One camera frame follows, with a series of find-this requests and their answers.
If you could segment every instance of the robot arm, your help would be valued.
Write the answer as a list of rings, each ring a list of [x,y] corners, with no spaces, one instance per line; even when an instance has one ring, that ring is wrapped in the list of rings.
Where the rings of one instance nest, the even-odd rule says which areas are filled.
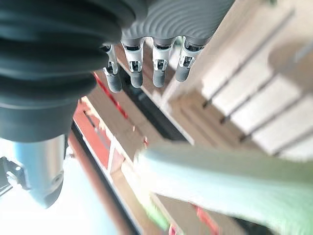
[[[104,68],[122,89],[111,45],[122,42],[135,87],[142,85],[143,40],[154,39],[154,84],[162,86],[169,50],[184,36],[177,80],[184,81],[234,0],[2,0],[0,138],[8,179],[43,207],[63,182],[65,135],[77,101]]]

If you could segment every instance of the white wall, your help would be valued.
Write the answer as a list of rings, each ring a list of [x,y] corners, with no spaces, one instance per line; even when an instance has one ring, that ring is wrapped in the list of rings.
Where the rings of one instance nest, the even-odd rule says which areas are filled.
[[[38,208],[24,191],[10,190],[0,198],[1,234],[117,234],[87,176],[75,159],[64,162],[64,183],[50,208]]]

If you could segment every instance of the light green cloth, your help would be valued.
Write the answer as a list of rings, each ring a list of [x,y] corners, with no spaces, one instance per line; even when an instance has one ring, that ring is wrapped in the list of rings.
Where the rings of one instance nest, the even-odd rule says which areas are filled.
[[[141,151],[134,166],[156,193],[281,234],[313,235],[312,162],[162,143]]]

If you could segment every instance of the silver metal cylinder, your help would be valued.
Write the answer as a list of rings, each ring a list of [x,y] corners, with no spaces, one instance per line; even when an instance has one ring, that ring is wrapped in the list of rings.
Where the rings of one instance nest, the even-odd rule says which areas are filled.
[[[11,184],[21,185],[42,207],[50,207],[59,197],[63,184],[65,136],[60,135],[41,142],[14,142],[1,139]],[[23,181],[18,174],[23,171]]]

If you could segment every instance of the gray rubber fingertip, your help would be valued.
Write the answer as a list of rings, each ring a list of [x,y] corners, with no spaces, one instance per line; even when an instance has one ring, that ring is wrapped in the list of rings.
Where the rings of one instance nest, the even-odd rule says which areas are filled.
[[[142,72],[132,72],[131,82],[133,87],[140,88],[142,86]]]
[[[116,74],[116,75],[113,75],[113,74],[108,75],[107,76],[107,81],[108,81],[109,89],[112,92],[118,93],[118,92],[120,92],[123,89],[121,78],[119,77],[118,74]]]
[[[153,84],[156,87],[163,87],[165,80],[165,71],[153,70]]]
[[[176,80],[178,82],[184,82],[186,81],[188,75],[189,75],[189,71],[190,69],[187,68],[187,67],[181,67],[181,66],[177,66],[177,69],[176,69],[176,73],[175,73],[175,76],[176,76]]]

